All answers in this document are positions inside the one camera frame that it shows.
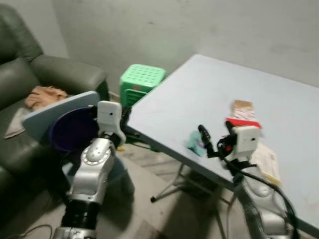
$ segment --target table leg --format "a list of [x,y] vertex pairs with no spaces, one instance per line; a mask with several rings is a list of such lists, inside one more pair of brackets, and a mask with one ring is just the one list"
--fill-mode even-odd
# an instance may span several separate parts
[[236,201],[237,196],[236,194],[233,194],[232,198],[230,199],[230,203],[227,207],[227,213],[226,213],[226,237],[227,239],[231,238],[230,235],[230,218],[229,218],[229,214],[230,214],[230,210],[232,209],[234,202]]
[[[203,192],[205,193],[208,193],[209,195],[213,195],[214,196],[214,193],[212,191],[210,191],[209,189],[201,186],[199,183],[196,183],[195,181],[191,180],[190,178],[187,178],[186,176],[184,175],[180,175],[183,179],[185,179],[186,182],[192,184],[193,186],[199,188],[200,190],[202,190]],[[230,204],[230,202],[228,202],[226,199],[222,198],[222,197],[219,197],[219,200],[222,201],[223,203],[226,203],[226,204]]]
[[184,167],[184,164],[181,164],[178,171],[176,172],[174,178],[168,183],[168,185],[160,192],[158,193],[157,195],[155,196],[152,196],[151,197],[151,202],[154,203],[156,202],[159,198],[161,198],[161,196],[163,195],[163,193],[170,187],[172,186],[176,180],[178,179],[178,177],[181,175],[181,172],[183,170],[183,167]]

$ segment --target light blue table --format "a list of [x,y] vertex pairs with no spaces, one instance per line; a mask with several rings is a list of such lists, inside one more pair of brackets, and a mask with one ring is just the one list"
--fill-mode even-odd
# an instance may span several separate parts
[[282,188],[301,230],[319,238],[319,89],[279,76],[194,55],[137,102],[129,128],[141,139],[219,185],[232,189],[219,160],[185,147],[203,124],[212,140],[227,134],[233,100],[253,102],[261,141],[278,155]]

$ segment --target gray wall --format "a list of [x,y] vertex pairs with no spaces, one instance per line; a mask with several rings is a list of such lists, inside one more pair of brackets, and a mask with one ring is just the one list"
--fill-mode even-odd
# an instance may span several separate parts
[[18,10],[46,54],[68,57],[51,0],[0,0],[0,2]]
[[318,85],[318,0],[53,0],[71,57],[119,92],[133,63],[169,73],[194,53]]

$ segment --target dark green leather sofa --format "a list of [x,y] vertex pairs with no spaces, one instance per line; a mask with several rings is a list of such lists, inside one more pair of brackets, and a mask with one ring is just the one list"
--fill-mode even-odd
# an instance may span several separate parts
[[39,145],[26,132],[3,138],[24,98],[37,85],[53,85],[69,94],[95,90],[108,100],[105,80],[98,67],[44,55],[18,13],[0,4],[0,228],[60,180],[59,155],[50,146]]

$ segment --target red component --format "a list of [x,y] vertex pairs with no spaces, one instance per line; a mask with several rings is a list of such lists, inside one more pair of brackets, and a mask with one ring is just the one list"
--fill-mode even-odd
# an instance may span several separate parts
[[231,122],[234,126],[252,125],[252,126],[257,126],[258,128],[262,128],[262,126],[257,121],[249,121],[249,120],[233,119],[233,118],[226,118],[226,120]]

